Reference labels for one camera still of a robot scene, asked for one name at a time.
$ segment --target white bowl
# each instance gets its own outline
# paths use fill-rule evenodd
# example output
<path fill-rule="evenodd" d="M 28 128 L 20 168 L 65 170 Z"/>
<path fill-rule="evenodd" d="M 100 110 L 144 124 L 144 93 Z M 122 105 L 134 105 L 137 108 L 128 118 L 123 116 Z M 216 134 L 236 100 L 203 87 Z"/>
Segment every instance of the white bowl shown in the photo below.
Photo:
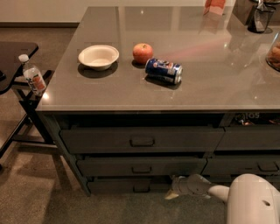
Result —
<path fill-rule="evenodd" d="M 103 71 L 119 58 L 119 52 L 111 45 L 92 45 L 79 54 L 79 62 L 94 70 Z"/>

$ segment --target wall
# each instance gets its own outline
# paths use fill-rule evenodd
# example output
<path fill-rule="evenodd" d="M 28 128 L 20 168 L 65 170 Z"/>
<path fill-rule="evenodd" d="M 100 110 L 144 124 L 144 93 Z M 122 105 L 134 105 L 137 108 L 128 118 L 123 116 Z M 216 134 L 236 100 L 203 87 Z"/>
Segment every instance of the wall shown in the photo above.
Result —
<path fill-rule="evenodd" d="M 205 0 L 0 0 L 0 23 L 77 23 L 88 6 L 198 6 Z M 235 0 L 227 0 L 234 5 Z"/>

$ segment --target drawer front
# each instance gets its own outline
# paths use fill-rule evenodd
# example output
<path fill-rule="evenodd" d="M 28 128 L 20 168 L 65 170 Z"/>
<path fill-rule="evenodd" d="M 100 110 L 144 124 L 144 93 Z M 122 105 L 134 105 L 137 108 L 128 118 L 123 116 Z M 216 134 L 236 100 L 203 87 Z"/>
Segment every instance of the drawer front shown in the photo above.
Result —
<path fill-rule="evenodd" d="M 279 175 L 279 158 L 224 157 L 208 159 L 203 175 Z"/>
<path fill-rule="evenodd" d="M 85 177 L 178 176 L 201 173 L 206 162 L 196 157 L 92 157 L 78 160 L 77 166 Z"/>
<path fill-rule="evenodd" d="M 62 130 L 70 153 L 205 151 L 214 149 L 223 129 L 136 127 Z"/>
<path fill-rule="evenodd" d="M 217 151 L 280 150 L 280 127 L 242 126 L 226 128 Z"/>
<path fill-rule="evenodd" d="M 167 193 L 171 181 L 167 177 L 155 178 L 96 178 L 87 187 L 95 193 Z"/>

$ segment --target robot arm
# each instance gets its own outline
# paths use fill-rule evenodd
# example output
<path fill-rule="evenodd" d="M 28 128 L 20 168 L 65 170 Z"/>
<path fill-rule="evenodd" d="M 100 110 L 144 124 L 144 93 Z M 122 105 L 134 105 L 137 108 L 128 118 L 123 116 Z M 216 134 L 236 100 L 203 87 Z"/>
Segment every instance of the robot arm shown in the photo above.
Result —
<path fill-rule="evenodd" d="M 227 204 L 227 224 L 279 224 L 280 193 L 267 180 L 243 174 L 230 187 L 212 184 L 194 174 L 175 177 L 165 196 L 170 200 L 182 194 L 214 196 Z"/>

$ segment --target plastic bottle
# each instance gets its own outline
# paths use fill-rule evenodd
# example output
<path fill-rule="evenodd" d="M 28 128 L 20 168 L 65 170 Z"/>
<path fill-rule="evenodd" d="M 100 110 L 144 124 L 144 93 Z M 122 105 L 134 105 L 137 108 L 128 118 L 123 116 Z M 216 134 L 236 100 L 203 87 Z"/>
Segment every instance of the plastic bottle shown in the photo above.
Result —
<path fill-rule="evenodd" d="M 24 77 L 29 87 L 35 95 L 41 96 L 46 89 L 46 83 L 40 70 L 29 63 L 29 57 L 26 54 L 19 55 L 19 60 L 23 64 Z"/>

